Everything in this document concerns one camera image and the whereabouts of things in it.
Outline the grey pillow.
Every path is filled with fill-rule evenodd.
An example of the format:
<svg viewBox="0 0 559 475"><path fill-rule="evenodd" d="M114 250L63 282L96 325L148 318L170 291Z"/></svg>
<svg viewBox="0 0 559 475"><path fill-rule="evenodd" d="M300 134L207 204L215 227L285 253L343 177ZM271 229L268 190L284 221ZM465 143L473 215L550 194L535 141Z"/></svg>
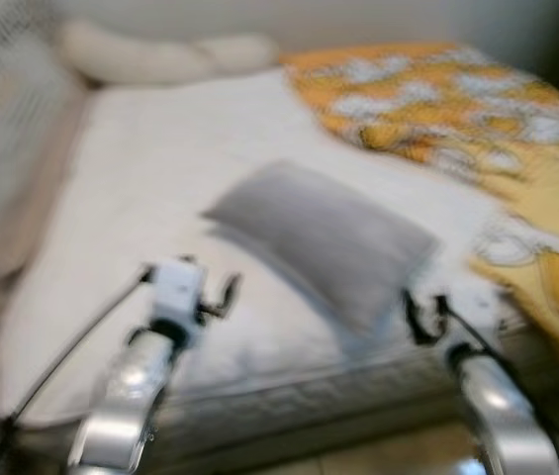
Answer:
<svg viewBox="0 0 559 475"><path fill-rule="evenodd" d="M202 216L356 333L377 329L440 247L410 218L292 162L243 177Z"/></svg>

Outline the yellow cartoon print blanket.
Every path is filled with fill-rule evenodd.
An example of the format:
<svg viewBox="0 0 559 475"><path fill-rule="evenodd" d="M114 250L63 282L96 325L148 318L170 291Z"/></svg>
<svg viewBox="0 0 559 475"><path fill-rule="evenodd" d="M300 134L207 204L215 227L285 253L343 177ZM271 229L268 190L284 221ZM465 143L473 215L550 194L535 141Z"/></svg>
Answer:
<svg viewBox="0 0 559 475"><path fill-rule="evenodd" d="M457 44L305 51L282 67L339 139L496 200L469 266L504 286L559 353L559 90Z"/></svg>

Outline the white quilted mattress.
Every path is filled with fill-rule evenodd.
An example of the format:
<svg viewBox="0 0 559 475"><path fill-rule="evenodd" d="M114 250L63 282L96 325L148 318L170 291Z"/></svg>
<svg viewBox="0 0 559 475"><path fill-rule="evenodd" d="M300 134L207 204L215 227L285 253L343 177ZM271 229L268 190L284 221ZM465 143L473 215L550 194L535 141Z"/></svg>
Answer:
<svg viewBox="0 0 559 475"><path fill-rule="evenodd" d="M13 455L23 471L66 460L99 377L146 320L151 290L117 295L140 268L190 254L217 291L242 277L233 310L183 354L140 467L211 475L320 455L459 416L454 380L411 343L401 308L369 334L348 329L305 291L204 219L239 181L273 163L333 178L428 231L437 248L416 273L419 293L468 275L470 259L512 270L558 262L559 237L525 230L495 196L470 185L468 159L436 167L337 139L282 72L172 89L94 96L46 239L0 320L0 415L102 311L21 417Z"/></svg>

